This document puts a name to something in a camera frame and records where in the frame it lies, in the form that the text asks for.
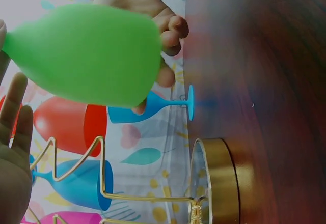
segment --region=gold wire rack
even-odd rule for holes
[[[33,170],[37,163],[41,160],[44,154],[49,149],[50,145],[53,145],[54,157],[53,157],[53,170],[52,170],[52,177],[53,180],[56,182],[60,182],[67,177],[69,177],[75,170],[77,170],[81,164],[87,159],[88,156],[93,152],[95,147],[100,144],[100,173],[99,173],[99,182],[100,182],[100,193],[103,197],[109,199],[116,199],[116,200],[131,200],[131,201],[151,201],[151,202],[188,202],[190,204],[190,211],[189,211],[189,221],[187,223],[190,224],[203,224],[209,223],[212,224],[216,218],[219,216],[223,216],[223,213],[220,212],[218,208],[219,206],[223,206],[227,202],[228,211],[227,215],[229,216],[228,219],[231,219],[232,224],[237,224],[238,216],[239,216],[239,209],[238,209],[238,191],[237,191],[237,183],[236,183],[236,176],[234,166],[229,154],[229,151],[221,139],[217,139],[217,142],[212,142],[211,140],[202,141],[200,139],[196,140],[193,149],[193,156],[195,153],[195,148],[200,147],[203,151],[203,160],[205,162],[206,168],[206,177],[207,177],[207,187],[208,190],[206,191],[206,196],[201,196],[199,198],[192,198],[192,197],[138,197],[138,196],[131,196],[131,195],[119,195],[119,194],[111,194],[105,191],[105,140],[102,136],[96,137],[92,144],[89,146],[86,153],[78,160],[78,162],[65,174],[58,177],[57,176],[57,141],[54,137],[49,138],[47,144],[43,151],[36,157],[34,162],[30,165],[30,170]],[[223,162],[221,160],[216,160],[219,158],[219,155],[223,154]],[[191,160],[191,169],[193,168],[194,157],[192,156]],[[213,191],[215,192],[223,192],[225,191],[225,183],[220,185],[216,180],[226,179],[228,181],[227,187],[227,198],[221,197],[215,198],[213,195]],[[203,221],[204,218],[202,216],[202,205],[203,202],[206,201],[209,203],[209,213],[206,221]],[[28,210],[32,214],[33,218],[35,219],[37,224],[41,224],[40,220],[37,218],[36,214],[33,210],[29,207]],[[76,223],[67,223],[61,216],[54,215],[53,216],[53,224],[58,224],[58,221],[61,221],[62,224],[76,224]],[[135,222],[135,221],[125,221],[125,220],[116,220],[110,218],[104,218],[100,221],[100,224],[105,223],[116,223],[116,224],[148,224],[145,222]]]

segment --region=patterned fabric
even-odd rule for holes
[[[73,3],[87,3],[92,0],[0,0],[0,16],[8,26],[8,31],[24,21],[34,20],[57,6]],[[164,0],[173,11],[183,16],[185,0]],[[163,89],[157,85],[153,91],[170,100],[184,100],[182,52],[176,57],[165,57],[176,73],[176,85]],[[13,75],[19,69],[11,62],[0,86],[0,97],[6,94]],[[31,81],[23,104],[36,110],[40,104],[52,97]],[[42,111],[46,120],[53,121],[51,113]],[[82,133],[91,133],[87,125],[78,128],[78,121],[71,114],[60,114],[60,120],[76,123],[76,131],[71,133],[80,138]],[[114,193],[141,196],[184,196],[189,182],[189,147],[186,108],[166,107],[155,116],[134,124],[112,124],[110,119],[99,121],[106,128],[106,159],[113,169]],[[46,141],[34,128],[31,154],[36,157]],[[80,155],[58,150],[58,163],[78,159]],[[47,173],[52,170],[53,150],[49,150],[38,163],[37,171]],[[147,223],[187,223],[188,206],[183,203],[151,203],[113,200],[106,212],[74,205],[62,198],[44,179],[37,178],[33,187],[30,208],[39,219],[57,211],[78,211],[98,213],[102,217],[120,220],[134,220]],[[35,223],[27,211],[23,223]]]

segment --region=wooden table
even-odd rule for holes
[[[186,0],[191,140],[222,137],[240,223],[326,223],[326,0]]]

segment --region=gold metal base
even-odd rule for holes
[[[159,202],[189,202],[190,224],[239,224],[239,198],[235,168],[229,150],[222,139],[196,140],[191,159],[191,186],[189,197],[139,197],[130,195],[117,195],[105,191],[105,141],[98,136],[94,139],[86,153],[68,172],[62,176],[57,176],[57,142],[55,138],[50,138],[44,150],[38,155],[30,165],[32,170],[43,157],[50,145],[54,147],[52,177],[54,181],[60,182],[80,167],[87,157],[94,150],[96,145],[101,145],[100,152],[100,192],[105,198],[134,200],[134,201],[159,201]],[[37,223],[40,221],[29,208]],[[67,224],[60,216],[53,217],[53,223]],[[113,219],[103,219],[104,223],[140,223],[132,221],[121,221]]]
[[[202,223],[239,224],[236,171],[225,142],[222,139],[197,139],[191,165],[191,193],[196,194],[196,189],[197,192],[198,189],[206,191]]]

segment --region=wine glass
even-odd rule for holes
[[[136,115],[130,108],[121,107],[107,107],[108,115],[112,123],[135,123],[146,120],[162,108],[171,105],[186,105],[188,108],[189,120],[194,118],[194,88],[189,86],[188,99],[187,100],[166,100],[159,95],[150,91],[147,96],[147,103],[145,112],[142,115]]]

